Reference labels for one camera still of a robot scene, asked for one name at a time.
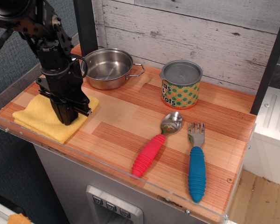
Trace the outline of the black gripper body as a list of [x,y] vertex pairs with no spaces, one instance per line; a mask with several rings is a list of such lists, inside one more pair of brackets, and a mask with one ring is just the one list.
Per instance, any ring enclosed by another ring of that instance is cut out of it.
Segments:
[[90,115],[90,100],[82,91],[84,75],[81,73],[80,59],[70,57],[61,68],[55,70],[41,68],[45,78],[36,82],[40,85],[40,92],[53,98],[58,105],[69,105],[82,115]]

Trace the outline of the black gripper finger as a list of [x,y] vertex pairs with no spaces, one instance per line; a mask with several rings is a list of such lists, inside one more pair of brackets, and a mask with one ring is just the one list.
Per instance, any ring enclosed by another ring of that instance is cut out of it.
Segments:
[[78,112],[72,106],[61,104],[58,106],[58,119],[66,126],[78,117]]
[[50,103],[51,103],[51,106],[52,106],[57,118],[59,120],[61,120],[58,104],[55,102],[55,100],[53,98],[50,98]]

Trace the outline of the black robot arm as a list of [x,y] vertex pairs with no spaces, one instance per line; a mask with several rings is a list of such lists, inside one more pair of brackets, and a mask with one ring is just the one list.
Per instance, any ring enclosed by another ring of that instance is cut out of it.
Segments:
[[79,114],[89,116],[90,100],[82,91],[84,75],[79,61],[71,53],[73,45],[60,17],[45,0],[0,0],[0,49],[16,31],[25,40],[41,64],[44,78],[37,78],[41,95],[50,99],[52,108],[65,125]]

